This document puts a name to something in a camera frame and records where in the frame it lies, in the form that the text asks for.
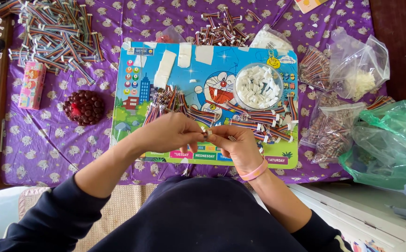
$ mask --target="left hand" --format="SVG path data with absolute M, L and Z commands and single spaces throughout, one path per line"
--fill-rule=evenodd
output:
M 143 153 L 164 153 L 178 148 L 187 153 L 187 145 L 191 152 L 196 153 L 197 142 L 204 142 L 202 132 L 194 120 L 182 113 L 170 112 L 135 130 L 131 138 Z

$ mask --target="purple bedsheet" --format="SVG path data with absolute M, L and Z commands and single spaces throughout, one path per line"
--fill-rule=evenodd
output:
M 79 87 L 79 72 L 60 73 L 58 76 L 46 76 L 41 109 L 19 109 L 16 104 L 21 89 L 23 69 L 16 60 L 10 63 L 7 77 L 7 106 L 5 115 L 4 146 L 2 154 L 2 178 L 10 185 L 55 186 L 72 176 L 77 169 L 83 168 L 106 151 L 109 146 L 112 109 L 114 98 L 111 94 L 116 89 L 117 72 L 111 63 L 119 62 L 119 50 L 124 39 L 134 41 L 155 40 L 155 34 L 176 26 L 182 36 L 192 41 L 195 31 L 206 26 L 207 21 L 200 18 L 201 13 L 213 13 L 223 8 L 220 0 L 86 0 L 89 13 L 92 13 L 93 31 L 102 35 L 101 47 L 105 50 L 106 60 L 93 63 L 86 68 L 96 84 Z M 243 20 L 236 22 L 244 32 L 254 35 L 266 23 L 277 24 L 275 30 L 284 33 L 295 48 L 301 60 L 309 45 L 318 46 L 321 51 L 326 44 L 332 43 L 330 31 L 343 27 L 349 35 L 365 41 L 374 34 L 368 0 L 328 1 L 310 13 L 302 14 L 293 0 L 231 0 L 223 1 L 233 16 L 243 15 Z M 246 18 L 246 10 L 251 9 L 263 20 L 261 24 Z M 22 26 L 15 26 L 13 47 L 19 47 L 18 35 Z M 94 72 L 102 72 L 98 77 Z M 76 129 L 77 125 L 69 121 L 60 112 L 62 102 L 71 92 L 78 89 L 91 89 L 101 92 L 106 102 L 106 115 L 99 124 L 87 126 L 84 132 Z M 309 112 L 315 104 L 311 89 L 300 90 L 299 109 Z M 363 99 L 370 103 L 378 95 L 386 94 L 385 87 L 378 94 L 367 94 Z M 310 116 L 299 117 L 299 130 L 308 128 Z M 305 153 L 313 152 L 305 146 L 299 148 L 299 165 L 295 169 L 274 170 L 286 183 L 311 181 L 335 181 L 350 178 L 338 164 L 311 164 Z M 135 163 L 121 178 L 120 184 L 160 183 L 166 178 L 181 174 L 184 169 L 191 169 L 192 177 L 238 177 L 234 167 L 212 165 L 189 165 L 170 163 Z

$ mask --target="fingernail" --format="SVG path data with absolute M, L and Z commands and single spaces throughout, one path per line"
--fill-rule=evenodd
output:
M 207 137 L 207 140 L 208 140 L 209 142 L 213 142 L 214 140 L 216 140 L 216 136 L 215 136 L 215 135 L 209 135 L 209 136 Z

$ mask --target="green plastic bag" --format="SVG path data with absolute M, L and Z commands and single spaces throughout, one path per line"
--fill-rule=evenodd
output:
M 355 145 L 339 157 L 354 181 L 402 190 L 406 184 L 406 100 L 364 110 L 353 128 Z

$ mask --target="cartoon mushroom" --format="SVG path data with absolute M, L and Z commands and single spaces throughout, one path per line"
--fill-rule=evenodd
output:
M 117 140 L 119 140 L 119 135 L 121 134 L 121 131 L 127 131 L 127 133 L 130 135 L 130 130 L 131 130 L 131 127 L 130 127 L 130 125 L 128 125 L 128 123 L 125 123 L 125 122 L 121 122 L 121 123 L 118 123 L 117 125 L 116 125 L 116 127 L 114 127 L 114 129 L 115 130 L 117 130 L 119 133 L 117 133 Z

